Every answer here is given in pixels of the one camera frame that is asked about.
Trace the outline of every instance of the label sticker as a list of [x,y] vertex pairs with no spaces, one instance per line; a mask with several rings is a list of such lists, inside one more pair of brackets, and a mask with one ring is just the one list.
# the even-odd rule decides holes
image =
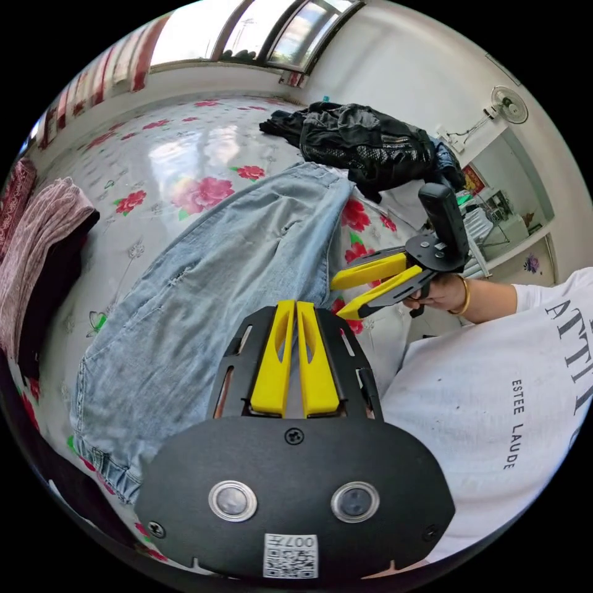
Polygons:
[[269,579],[316,579],[319,550],[317,536],[264,536],[264,577]]

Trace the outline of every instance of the white t-shirt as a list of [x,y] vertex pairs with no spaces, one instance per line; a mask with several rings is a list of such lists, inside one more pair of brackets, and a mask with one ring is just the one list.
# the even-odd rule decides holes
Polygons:
[[455,502],[431,562],[533,502],[593,399],[593,268],[515,288],[516,315],[412,343],[382,398],[385,421],[431,450]]

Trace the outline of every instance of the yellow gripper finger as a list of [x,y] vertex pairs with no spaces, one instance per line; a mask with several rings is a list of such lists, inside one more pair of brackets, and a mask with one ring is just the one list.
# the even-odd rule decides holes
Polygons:
[[[259,367],[258,378],[251,394],[251,408],[254,412],[279,414],[284,417],[288,398],[294,325],[295,301],[279,301]],[[280,357],[283,343],[284,352]]]
[[420,266],[409,267],[407,270],[404,270],[393,278],[390,278],[389,280],[379,284],[379,286],[375,286],[360,296],[352,299],[352,301],[350,301],[346,306],[337,312],[337,316],[341,317],[342,319],[361,319],[358,315],[358,312],[363,305],[366,305],[366,303],[369,303],[377,297],[382,297],[387,292],[390,292],[397,286],[400,286],[404,282],[411,280],[414,276],[420,274],[421,272],[422,268]]
[[331,414],[340,404],[312,303],[296,304],[298,357],[305,418]]
[[345,290],[401,274],[405,269],[406,254],[396,253],[386,258],[340,270],[332,279],[330,287],[332,290]]

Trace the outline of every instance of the black jacket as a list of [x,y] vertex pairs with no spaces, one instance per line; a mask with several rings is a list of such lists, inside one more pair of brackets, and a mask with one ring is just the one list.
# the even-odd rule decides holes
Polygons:
[[348,169],[348,179],[376,202],[380,191],[434,174],[429,135],[371,107],[313,103],[294,113],[275,111],[259,129],[286,138],[305,161]]

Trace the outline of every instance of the pink towel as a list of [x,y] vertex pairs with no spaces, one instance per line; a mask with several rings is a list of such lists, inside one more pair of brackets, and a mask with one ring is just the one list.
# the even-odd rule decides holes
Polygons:
[[16,360],[27,304],[49,248],[93,211],[69,177],[47,186],[25,210],[0,264],[0,347],[7,357]]

